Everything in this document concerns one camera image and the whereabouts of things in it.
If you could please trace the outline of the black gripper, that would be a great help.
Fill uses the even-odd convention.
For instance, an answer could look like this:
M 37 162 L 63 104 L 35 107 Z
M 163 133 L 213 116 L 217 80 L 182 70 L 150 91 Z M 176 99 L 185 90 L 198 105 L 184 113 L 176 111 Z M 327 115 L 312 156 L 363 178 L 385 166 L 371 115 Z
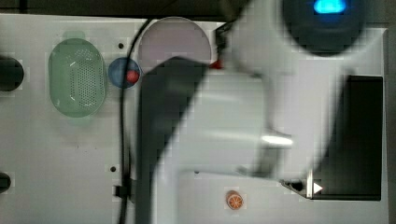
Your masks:
M 228 36 L 232 29 L 233 21 L 228 21 L 214 31 L 217 57 L 219 60 L 222 59 L 224 51 L 229 47 Z

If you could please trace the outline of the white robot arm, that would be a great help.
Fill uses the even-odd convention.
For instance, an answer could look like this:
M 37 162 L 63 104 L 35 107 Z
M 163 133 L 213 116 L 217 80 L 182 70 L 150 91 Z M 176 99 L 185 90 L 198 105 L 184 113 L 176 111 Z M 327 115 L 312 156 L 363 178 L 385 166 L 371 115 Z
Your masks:
M 135 224 L 178 224 L 187 172 L 288 179 L 330 141 L 340 60 L 365 28 L 366 0 L 250 0 L 220 70 L 156 62 L 140 84 Z

